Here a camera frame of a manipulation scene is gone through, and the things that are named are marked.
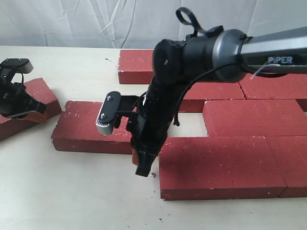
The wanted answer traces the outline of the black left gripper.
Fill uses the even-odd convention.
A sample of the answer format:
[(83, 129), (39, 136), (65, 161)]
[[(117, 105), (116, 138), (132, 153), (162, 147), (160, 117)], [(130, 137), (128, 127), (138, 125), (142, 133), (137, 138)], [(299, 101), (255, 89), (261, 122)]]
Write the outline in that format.
[(11, 82), (0, 77), (0, 115), (37, 123), (49, 120), (46, 104), (26, 91), (24, 75), (19, 73), (15, 74)]

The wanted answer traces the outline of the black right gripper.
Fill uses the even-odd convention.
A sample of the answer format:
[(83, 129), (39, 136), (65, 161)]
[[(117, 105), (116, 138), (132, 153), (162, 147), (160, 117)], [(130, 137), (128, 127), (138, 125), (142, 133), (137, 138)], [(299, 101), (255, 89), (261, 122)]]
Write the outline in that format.
[(137, 110), (135, 118), (128, 118), (127, 131), (131, 133), (132, 162), (137, 166), (135, 174), (148, 177), (152, 164), (159, 154), (172, 121), (171, 110), (152, 113)]

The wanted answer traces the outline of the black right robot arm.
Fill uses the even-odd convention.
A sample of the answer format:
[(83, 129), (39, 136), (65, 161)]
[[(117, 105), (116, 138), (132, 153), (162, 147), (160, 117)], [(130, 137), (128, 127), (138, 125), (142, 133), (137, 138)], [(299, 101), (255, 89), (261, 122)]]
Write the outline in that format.
[(176, 10), (176, 17), (192, 26), (193, 33), (182, 41), (163, 39), (155, 46), (153, 77), (147, 91), (134, 97), (127, 123), (136, 174), (143, 177), (149, 175), (169, 126), (179, 125), (180, 105), (195, 83), (236, 83), (246, 74), (279, 78), (307, 71), (306, 27), (248, 36), (221, 25), (204, 30), (185, 7)]

